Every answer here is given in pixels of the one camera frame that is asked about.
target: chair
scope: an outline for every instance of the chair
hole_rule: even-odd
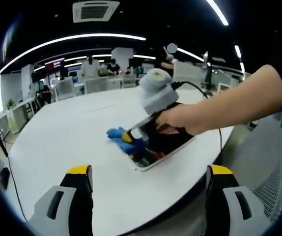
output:
[[[108,80],[107,83],[107,90],[115,90],[121,88],[121,81],[120,80]]]
[[[264,203],[274,222],[282,213],[282,129],[280,121],[264,118],[224,161],[240,185],[250,188]]]
[[[56,96],[56,101],[60,101],[60,100],[64,100],[64,99],[76,96],[76,93],[73,87],[72,78],[66,78],[56,83],[55,96]]]
[[[109,77],[99,77],[84,80],[85,94],[101,92],[107,90]]]
[[[135,86],[136,86],[136,75],[135,74],[122,75],[122,84],[121,84],[122,89],[133,88]]]

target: ceiling air vent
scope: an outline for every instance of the ceiling air vent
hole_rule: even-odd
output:
[[[117,7],[117,1],[82,1],[72,5],[73,22],[109,21]]]

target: ceiling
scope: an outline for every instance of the ceiling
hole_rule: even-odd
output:
[[[3,73],[20,70],[29,63],[84,49],[94,54],[110,53],[101,48],[132,47],[135,54],[155,56],[153,48],[175,43],[197,56],[206,51],[226,62],[215,64],[240,69],[234,45],[240,47],[246,72],[264,62],[271,37],[281,30],[276,6],[269,1],[215,0],[229,26],[224,26],[206,0],[120,0],[108,22],[73,23],[74,0],[39,2],[21,10],[8,32],[5,60],[0,69],[19,54],[50,40],[85,33],[121,33],[145,37],[146,41],[114,37],[72,39],[37,49],[11,64]],[[85,56],[86,52],[65,58]],[[198,60],[177,52],[180,60]]]

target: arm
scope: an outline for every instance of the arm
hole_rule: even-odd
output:
[[[110,70],[110,67],[111,67],[111,65],[108,65],[108,66],[107,66],[107,71],[108,71],[108,73],[110,73],[111,75],[113,75],[113,72]]]
[[[85,75],[85,68],[84,68],[84,63],[81,65],[81,70],[80,70],[80,76],[83,77]]]
[[[167,123],[199,134],[249,122],[282,109],[282,80],[273,67],[265,65],[238,87],[174,109],[162,113],[158,125]]]
[[[162,62],[162,63],[161,63],[161,67],[164,67],[164,68],[166,68],[166,69],[172,69],[172,70],[174,70],[174,65],[173,65],[173,64],[166,63],[166,62]]]

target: person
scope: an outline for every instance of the person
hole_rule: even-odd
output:
[[[166,54],[164,47],[162,45],[154,47],[154,54],[154,67],[165,70],[167,73],[169,73],[170,76],[173,76],[174,65],[170,62],[170,59],[167,58],[168,55]]]
[[[111,59],[111,63],[108,64],[107,66],[107,71],[111,74],[111,75],[119,75],[119,70],[120,67],[118,64],[116,64],[116,59]]]
[[[43,103],[47,102],[47,104],[51,104],[52,94],[51,94],[51,91],[50,91],[50,89],[47,85],[43,86],[43,89],[41,90],[41,94],[42,94]]]
[[[99,71],[101,69],[98,60],[93,59],[92,55],[86,57],[81,65],[80,76],[83,78],[96,78],[99,77]]]

